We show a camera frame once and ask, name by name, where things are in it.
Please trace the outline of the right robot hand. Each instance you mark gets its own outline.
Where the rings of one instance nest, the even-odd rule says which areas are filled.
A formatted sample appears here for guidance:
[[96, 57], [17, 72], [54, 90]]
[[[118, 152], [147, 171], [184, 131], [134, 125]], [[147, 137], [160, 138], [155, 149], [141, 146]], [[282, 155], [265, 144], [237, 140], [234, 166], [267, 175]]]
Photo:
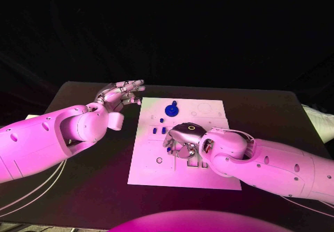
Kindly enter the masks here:
[[168, 154], [180, 159], [190, 159], [198, 152], [200, 141], [207, 131], [194, 123], [181, 123], [168, 131], [162, 147], [170, 148]]

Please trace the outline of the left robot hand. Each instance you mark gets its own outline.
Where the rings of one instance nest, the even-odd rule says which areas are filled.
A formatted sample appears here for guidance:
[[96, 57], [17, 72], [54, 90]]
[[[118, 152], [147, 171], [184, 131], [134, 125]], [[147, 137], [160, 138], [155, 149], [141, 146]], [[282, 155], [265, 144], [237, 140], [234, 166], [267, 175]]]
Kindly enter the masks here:
[[135, 93], [145, 90], [144, 80], [128, 80], [109, 83], [98, 92], [95, 102], [99, 103], [106, 111], [119, 112], [128, 104], [141, 105], [141, 99]]

